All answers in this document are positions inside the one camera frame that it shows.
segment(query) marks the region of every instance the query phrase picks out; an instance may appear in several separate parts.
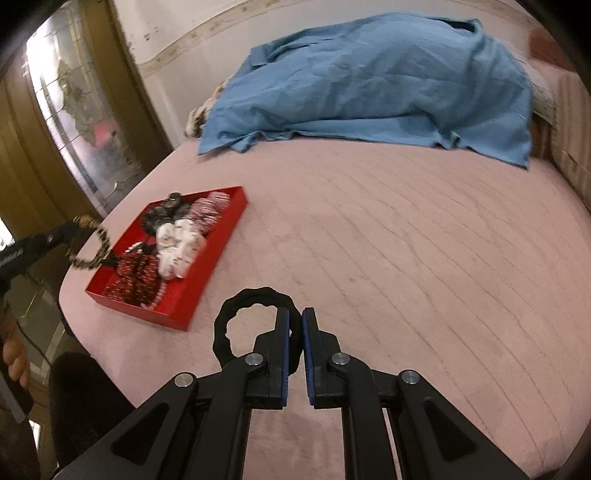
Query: bed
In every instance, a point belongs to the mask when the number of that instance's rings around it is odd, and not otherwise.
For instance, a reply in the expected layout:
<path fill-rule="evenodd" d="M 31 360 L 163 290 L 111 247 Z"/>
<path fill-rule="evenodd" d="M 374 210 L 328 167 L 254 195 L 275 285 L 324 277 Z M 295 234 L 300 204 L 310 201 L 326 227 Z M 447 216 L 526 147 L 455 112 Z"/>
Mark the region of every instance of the bed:
<path fill-rule="evenodd" d="M 171 191 L 244 185 L 249 206 L 189 331 L 94 304 L 92 272 L 70 270 L 60 293 L 76 336 L 135 405 L 180 371 L 218 371 L 222 302 L 271 286 L 313 306 L 372 368 L 422 373 L 532 478 L 566 460 L 591 417 L 591 218 L 552 164 L 312 138 L 197 156 L 197 142 L 104 223 L 118 238 Z M 94 239 L 80 254 L 93 251 Z M 232 320 L 236 354 L 271 328 L 271 310 Z M 343 478 L 340 415 L 310 408 L 296 377 L 286 411 L 253 414 L 245 479 Z"/>
<path fill-rule="evenodd" d="M 299 138 L 208 154 L 201 172 L 254 193 L 244 228 L 257 240 L 239 242 L 266 253 L 246 260 L 254 284 L 232 254 L 234 290 L 283 289 L 373 368 L 422 371 L 534 478 L 564 463 L 591 417 L 591 98 L 546 35 L 532 32 L 528 56 L 506 46 L 534 91 L 528 171 L 467 151 Z M 299 415 L 280 431 L 303 433 Z M 336 433 L 323 428 L 309 427 L 332 459 Z"/>

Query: fabric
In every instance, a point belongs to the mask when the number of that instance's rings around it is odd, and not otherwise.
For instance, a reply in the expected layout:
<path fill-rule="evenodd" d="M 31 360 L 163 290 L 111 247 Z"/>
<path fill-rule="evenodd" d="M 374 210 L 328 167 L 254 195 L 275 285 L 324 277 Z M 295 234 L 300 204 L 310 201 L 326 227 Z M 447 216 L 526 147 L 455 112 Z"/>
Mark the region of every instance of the fabric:
<path fill-rule="evenodd" d="M 174 223 L 164 223 L 156 230 L 156 246 L 158 252 L 177 244 L 176 228 Z"/>
<path fill-rule="evenodd" d="M 591 209 L 591 96 L 576 73 L 560 78 L 556 105 L 552 156 Z"/>
<path fill-rule="evenodd" d="M 206 240 L 199 233 L 191 220 L 177 220 L 176 223 L 187 222 L 186 230 L 176 227 L 175 244 L 158 252 L 158 273 L 165 280 L 184 278 L 199 252 L 205 247 Z"/>
<path fill-rule="evenodd" d="M 550 125 L 554 125 L 554 117 L 556 115 L 556 101 L 554 100 L 554 91 L 552 90 L 550 82 L 546 76 L 538 71 L 536 66 L 533 64 L 533 62 L 539 62 L 539 60 L 528 59 L 509 41 L 499 41 L 506 47 L 507 50 L 509 50 L 511 55 L 513 55 L 515 60 L 519 62 L 527 76 L 530 78 L 532 85 L 531 113 L 543 118 Z"/>
<path fill-rule="evenodd" d="M 191 112 L 189 113 L 189 118 L 187 118 L 187 123 L 185 125 L 185 137 L 201 137 L 203 125 L 205 125 L 205 122 L 207 122 L 209 112 L 212 110 L 213 105 L 215 105 L 218 97 L 222 94 L 224 88 L 226 88 L 226 85 L 228 84 L 230 78 L 231 77 L 227 78 L 220 85 L 218 85 L 214 90 L 213 95 L 210 98 L 208 98 L 202 106 L 196 108 L 195 110 L 191 110 Z"/>
<path fill-rule="evenodd" d="M 530 115 L 527 75 L 478 20 L 391 13 L 253 48 L 199 153 L 300 133 L 471 148 L 525 167 Z"/>
<path fill-rule="evenodd" d="M 222 303 L 271 286 L 314 307 L 371 368 L 423 374 L 530 478 L 564 463 L 591 418 L 591 217 L 553 165 L 320 138 L 242 155 L 197 156 L 198 144 L 175 150 L 103 223 L 116 239 L 171 190 L 244 187 L 248 206 L 188 331 L 98 305 L 84 291 L 92 272 L 70 270 L 60 292 L 76 336 L 134 405 L 179 372 L 218 372 Z M 241 310 L 234 353 L 274 321 L 274 309 Z M 340 422 L 310 407 L 300 365 L 287 408 L 252 414 L 244 478 L 343 479 Z"/>

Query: blue sheet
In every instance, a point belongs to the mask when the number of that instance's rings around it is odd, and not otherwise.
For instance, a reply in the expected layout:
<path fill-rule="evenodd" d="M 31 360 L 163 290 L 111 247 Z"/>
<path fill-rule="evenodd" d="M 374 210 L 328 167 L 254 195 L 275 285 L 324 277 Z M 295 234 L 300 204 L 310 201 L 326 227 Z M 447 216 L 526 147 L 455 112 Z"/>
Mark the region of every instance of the blue sheet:
<path fill-rule="evenodd" d="M 395 12 L 311 28 L 251 50 L 199 153 L 299 133 L 471 148 L 526 167 L 531 89 L 478 20 Z"/>

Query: glass door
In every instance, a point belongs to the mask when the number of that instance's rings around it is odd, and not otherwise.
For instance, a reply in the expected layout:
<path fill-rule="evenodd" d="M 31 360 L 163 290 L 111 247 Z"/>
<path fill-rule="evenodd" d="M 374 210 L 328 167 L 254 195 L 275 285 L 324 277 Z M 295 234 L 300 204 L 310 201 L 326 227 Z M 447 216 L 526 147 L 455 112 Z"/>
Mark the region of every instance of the glass door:
<path fill-rule="evenodd" d="M 52 15 L 27 42 L 37 102 L 72 175 L 104 217 L 145 176 L 93 68 L 77 0 Z"/>

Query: red scrunchie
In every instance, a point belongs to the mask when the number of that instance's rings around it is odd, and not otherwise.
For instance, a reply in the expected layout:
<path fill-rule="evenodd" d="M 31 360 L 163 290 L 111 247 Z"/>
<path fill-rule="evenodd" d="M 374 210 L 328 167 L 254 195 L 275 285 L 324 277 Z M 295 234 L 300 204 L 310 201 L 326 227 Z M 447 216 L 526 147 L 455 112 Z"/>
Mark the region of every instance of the red scrunchie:
<path fill-rule="evenodd" d="M 131 252 L 117 264 L 120 278 L 105 290 L 105 297 L 131 305 L 148 304 L 158 292 L 158 258 Z"/>

